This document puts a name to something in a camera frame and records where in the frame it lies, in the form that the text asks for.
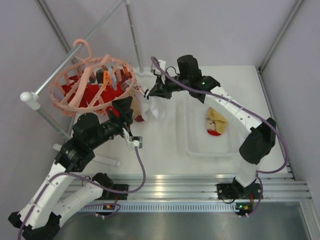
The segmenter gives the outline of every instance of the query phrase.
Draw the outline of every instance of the metal pole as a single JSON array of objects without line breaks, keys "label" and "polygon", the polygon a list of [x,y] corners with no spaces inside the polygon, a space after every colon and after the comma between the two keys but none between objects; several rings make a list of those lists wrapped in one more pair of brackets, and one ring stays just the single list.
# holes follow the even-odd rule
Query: metal pole
[{"label": "metal pole", "polygon": [[[84,40],[89,40],[93,34],[111,17],[115,10],[122,4],[124,0],[118,0],[113,4],[113,6],[102,16],[99,23],[95,25],[92,30],[83,38]],[[63,69],[63,67],[79,52],[83,47],[83,44],[77,44],[65,57],[62,63],[57,67],[57,69],[49,76],[49,78],[34,92],[39,95],[45,87],[56,77],[56,75]]]},{"label": "metal pole", "polygon": [[[71,50],[70,45],[68,44],[66,37],[64,36],[63,32],[61,31],[59,25],[57,24],[54,16],[52,15],[48,5],[46,4],[45,0],[36,0],[39,7],[41,8],[42,12],[46,16],[47,20],[49,21],[54,33],[56,34],[58,40],[60,41],[62,47],[64,48],[65,52],[68,53]],[[73,64],[76,64],[77,61],[73,58],[72,60]]]},{"label": "metal pole", "polygon": [[142,54],[141,54],[140,43],[139,43],[139,40],[138,40],[136,26],[134,25],[134,20],[133,20],[133,14],[132,14],[130,0],[126,0],[125,1],[125,7],[126,7],[126,12],[128,14],[128,18],[129,18],[129,23],[130,23],[130,29],[131,29],[133,43],[134,43],[135,54],[136,54],[136,58],[138,60],[139,73],[143,74],[145,69],[143,67],[143,58],[142,58]]},{"label": "metal pole", "polygon": [[306,2],[306,0],[297,0],[294,7],[292,8],[288,18],[286,19],[284,25],[282,26],[280,32],[278,33],[275,41],[273,42],[270,50],[268,51],[266,57],[264,58],[261,66],[259,67],[259,70],[261,72],[264,71],[266,68],[268,62],[270,61],[271,57],[275,53],[276,49],[278,48],[279,44],[281,43],[282,39],[284,38],[285,34],[287,33],[288,29],[292,25],[295,17],[297,16],[299,10],[302,8],[303,4]]},{"label": "metal pole", "polygon": [[41,117],[43,117],[63,138],[65,139],[71,139],[71,136],[66,133],[60,125],[42,108],[36,110]]}]

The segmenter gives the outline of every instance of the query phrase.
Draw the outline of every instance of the wire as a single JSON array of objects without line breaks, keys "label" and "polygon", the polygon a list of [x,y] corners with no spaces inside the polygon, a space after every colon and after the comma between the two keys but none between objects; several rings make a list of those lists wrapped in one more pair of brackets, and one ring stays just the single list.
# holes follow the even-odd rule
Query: wire
[{"label": "wire", "polygon": [[[85,178],[89,178],[91,180],[91,177],[90,176],[85,176]],[[84,186],[84,181],[82,180],[82,183],[81,183],[82,187]]]},{"label": "wire", "polygon": [[254,206],[254,202],[255,202],[254,195],[252,193],[250,193],[250,204],[251,204],[251,206]]},{"label": "wire", "polygon": [[176,70],[176,68],[175,68],[174,66],[168,66],[168,67],[165,69],[165,72],[166,72],[166,73],[168,73],[167,70],[168,70],[169,68],[174,69],[174,73],[175,73],[176,75],[178,75],[177,70]]},{"label": "wire", "polygon": [[276,130],[269,122],[267,122],[263,117],[259,116],[258,114],[246,109],[245,107],[241,106],[240,104],[234,102],[234,101],[231,101],[230,99],[228,99],[227,97],[224,97],[224,96],[220,96],[218,94],[215,94],[215,93],[212,93],[212,92],[209,92],[209,91],[201,91],[201,90],[196,90],[196,89],[193,89],[189,86],[186,86],[184,85],[183,83],[179,82],[178,80],[174,79],[173,77],[171,77],[167,72],[165,72],[159,65],[159,61],[158,59],[156,59],[154,56],[151,57],[151,61],[152,63],[155,65],[155,67],[162,73],[164,74],[169,80],[173,81],[175,84],[179,85],[180,87],[184,88],[185,90],[188,90],[189,92],[193,92],[193,93],[196,93],[196,94],[206,94],[206,95],[211,95],[211,96],[214,96],[216,98],[219,98],[219,99],[223,99],[225,101],[228,101],[229,103],[233,104],[234,106],[238,107],[239,109],[242,109],[243,111],[245,111],[246,113],[248,114],[251,114],[252,116],[256,117],[257,119],[261,120],[264,124],[266,124],[276,135],[277,137],[279,138],[280,142],[282,143],[283,145],[283,148],[284,148],[284,153],[285,153],[285,157],[284,157],[284,163],[281,167],[279,167],[278,169],[276,170],[273,170],[273,171],[260,171],[258,170],[257,173],[261,173],[261,174],[274,174],[274,173],[277,173],[279,171],[281,171],[282,169],[284,169],[288,163],[289,163],[289,149],[288,149],[288,146],[287,146],[287,143],[286,141],[283,139],[283,137],[281,136],[281,134],[278,132],[278,130]]},{"label": "wire", "polygon": [[[86,207],[96,207],[96,206],[104,206],[104,205],[116,205],[117,206],[117,209],[115,211],[113,211],[111,214],[109,215],[105,215],[104,217],[105,218],[110,218],[114,215],[116,215],[119,210],[121,209],[121,205],[118,204],[118,203],[114,203],[114,202],[111,202],[111,203],[98,203],[98,204],[91,204],[91,205],[86,205]],[[78,217],[76,217],[75,219],[73,219],[71,222],[69,222],[67,225],[64,225],[63,228],[60,230],[61,231],[64,231],[65,229],[67,229],[70,225],[74,224],[76,221],[78,221],[79,219],[81,219],[82,217],[85,217],[85,216],[96,216],[96,213],[85,213],[85,214],[82,214]]]},{"label": "wire", "polygon": [[256,179],[258,179],[258,181],[260,182],[261,193],[260,193],[259,200],[258,200],[258,202],[256,203],[254,209],[253,209],[250,213],[248,213],[247,217],[250,217],[252,214],[255,213],[255,211],[257,211],[257,209],[258,209],[258,207],[259,207],[259,205],[260,205],[261,199],[262,199],[262,197],[263,197],[263,195],[264,195],[264,186],[262,185],[261,178],[258,176],[258,174],[256,175]]},{"label": "wire", "polygon": [[75,173],[72,173],[72,172],[60,172],[60,173],[57,173],[56,175],[54,175],[53,177],[51,177],[48,181],[47,184],[45,184],[43,186],[43,188],[41,189],[41,191],[39,192],[38,196],[35,198],[34,200],[34,203],[33,203],[33,206],[31,206],[31,208],[29,209],[28,213],[26,214],[21,226],[20,226],[20,229],[19,229],[19,232],[18,232],[18,236],[17,236],[17,240],[21,240],[21,236],[22,236],[22,231],[26,225],[26,222],[28,221],[28,219],[30,218],[31,216],[31,213],[33,212],[33,210],[35,209],[35,205],[39,202],[41,196],[44,194],[44,192],[46,191],[47,187],[49,186],[49,184],[54,180],[56,179],[57,177],[60,177],[60,176],[71,176],[71,177],[74,177],[74,178],[77,178],[77,179],[80,179],[80,180],[83,180],[87,183],[90,183],[92,185],[95,185],[103,190],[106,190],[108,192],[111,192],[111,193],[115,193],[115,194],[132,194],[132,193],[135,193],[137,191],[139,191],[144,185],[145,185],[145,182],[146,182],[146,170],[145,170],[145,167],[144,167],[144,164],[142,163],[142,160],[140,158],[140,155],[139,155],[139,152],[138,152],[138,148],[135,147],[134,148],[135,150],[135,154],[136,154],[136,157],[138,159],[138,162],[141,166],[141,170],[142,170],[142,175],[143,175],[143,179],[142,179],[142,183],[140,186],[138,186],[136,189],[134,190],[130,190],[130,191],[119,191],[119,190],[114,190],[114,189],[111,189],[111,188],[108,188],[108,187],[105,187],[105,186],[102,186],[100,184],[97,184],[95,183],[94,181],[91,181],[89,179],[86,179],[85,177],[83,176],[80,176],[80,175],[77,175]]},{"label": "wire", "polygon": [[229,202],[226,202],[226,201],[223,200],[222,198],[221,198],[221,200],[222,200],[222,202],[224,202],[225,204],[233,204],[236,199],[234,198],[232,201],[229,201]]}]

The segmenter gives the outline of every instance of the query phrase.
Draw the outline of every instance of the laundry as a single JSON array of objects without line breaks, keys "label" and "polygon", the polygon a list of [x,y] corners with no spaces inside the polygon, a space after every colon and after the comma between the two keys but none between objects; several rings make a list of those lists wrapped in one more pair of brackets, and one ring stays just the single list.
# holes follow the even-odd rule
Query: laundry
[{"label": "laundry", "polygon": [[206,121],[206,127],[209,134],[211,134],[209,131],[217,132],[218,135],[211,134],[215,136],[219,136],[223,134],[226,131],[227,124],[228,124],[228,120],[224,116],[222,116],[219,112],[217,112],[213,108],[211,107],[209,108],[208,114],[207,114],[207,121]]}]

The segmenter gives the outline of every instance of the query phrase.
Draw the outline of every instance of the metal rod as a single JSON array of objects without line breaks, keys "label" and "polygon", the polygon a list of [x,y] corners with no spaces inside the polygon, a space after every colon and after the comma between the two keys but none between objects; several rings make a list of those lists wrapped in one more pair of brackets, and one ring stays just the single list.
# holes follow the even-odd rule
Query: metal rod
[{"label": "metal rod", "polygon": [[65,139],[71,139],[71,136],[66,133],[60,125],[42,108],[36,110],[41,117],[43,117],[63,138]]},{"label": "metal rod", "polygon": [[[66,40],[65,35],[63,34],[63,32],[61,31],[59,25],[57,24],[54,16],[52,15],[48,5],[46,4],[45,0],[36,0],[36,2],[38,3],[39,7],[41,8],[42,12],[44,13],[44,15],[46,16],[47,20],[49,21],[54,33],[56,34],[59,42],[61,43],[63,49],[65,50],[66,53],[70,52],[71,47],[68,44],[68,41]],[[76,64],[77,61],[73,58],[71,59],[73,64]]]},{"label": "metal rod", "polygon": [[[276,110],[275,110],[274,104],[272,103],[271,96],[270,96],[268,88],[266,86],[265,79],[264,79],[263,75],[261,74],[261,72],[259,70],[257,70],[257,74],[258,74],[258,77],[259,77],[259,80],[260,80],[260,84],[261,84],[261,88],[262,88],[262,91],[263,91],[263,94],[264,94],[264,98],[265,98],[266,104],[267,104],[269,112],[270,112],[270,116],[276,121],[276,128],[278,129],[279,133],[282,136],[284,136],[283,135],[284,131],[283,131],[281,122],[279,121],[279,118],[277,117]],[[282,155],[283,155],[283,158],[284,158],[286,153],[285,153],[285,148],[284,148],[284,146],[282,144],[280,144],[280,149],[281,149],[281,152],[282,152]],[[295,174],[296,173],[295,164],[293,164],[292,159],[290,157],[289,157],[289,168],[291,170],[293,178],[297,179],[296,178],[297,175]]]},{"label": "metal rod", "polygon": [[[93,34],[111,17],[115,10],[122,4],[124,0],[118,0],[113,4],[113,6],[102,16],[99,23],[95,25],[91,31],[83,38],[84,40],[89,40]],[[83,47],[83,44],[77,44],[65,57],[62,63],[57,67],[57,69],[49,76],[49,78],[34,92],[39,95],[45,87],[56,77],[56,75],[63,69],[63,67],[79,52]]]},{"label": "metal rod", "polygon": [[281,30],[279,31],[276,39],[274,40],[271,48],[269,49],[267,55],[265,56],[261,66],[259,67],[260,71],[263,72],[266,68],[269,60],[275,53],[276,49],[278,48],[279,44],[281,43],[282,39],[284,38],[285,34],[287,33],[288,29],[292,25],[295,17],[297,16],[299,10],[302,8],[303,4],[306,2],[306,0],[297,0],[294,7],[292,8],[288,18],[286,19],[284,25],[282,26]]},{"label": "metal rod", "polygon": [[137,34],[136,26],[134,25],[133,14],[132,14],[132,9],[131,9],[131,3],[130,3],[129,0],[126,0],[125,7],[126,7],[126,12],[128,14],[128,18],[129,18],[129,23],[130,23],[130,29],[131,29],[131,34],[132,34],[133,43],[134,43],[135,54],[136,54],[136,58],[138,60],[138,65],[139,65],[139,72],[143,73],[145,71],[145,69],[143,67],[143,57],[142,57],[142,54],[141,54],[140,43],[139,43],[139,40],[138,40],[138,34]]}]

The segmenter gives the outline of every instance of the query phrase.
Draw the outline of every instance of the white table surface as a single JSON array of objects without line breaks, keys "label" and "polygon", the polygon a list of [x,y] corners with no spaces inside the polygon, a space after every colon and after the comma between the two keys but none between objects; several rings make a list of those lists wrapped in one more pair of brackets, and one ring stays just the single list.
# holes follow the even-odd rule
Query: white table surface
[{"label": "white table surface", "polygon": [[[210,75],[240,104],[267,119],[270,113],[265,96],[253,65],[245,66],[201,66],[203,75]],[[155,78],[137,78],[138,82],[151,88]],[[158,120],[149,114],[148,121],[134,122],[131,131],[134,136],[143,137],[143,148],[139,150],[147,175],[215,175],[235,174],[241,156],[195,157],[187,154],[184,141],[184,98],[187,92],[176,92],[166,104],[166,117]],[[106,117],[100,116],[100,122]],[[90,162],[83,174],[142,174],[134,150],[129,150],[120,136],[98,147],[96,155],[121,161],[120,167],[112,167],[98,162]],[[263,171],[280,167],[284,158],[277,140],[270,154],[259,165]]]}]

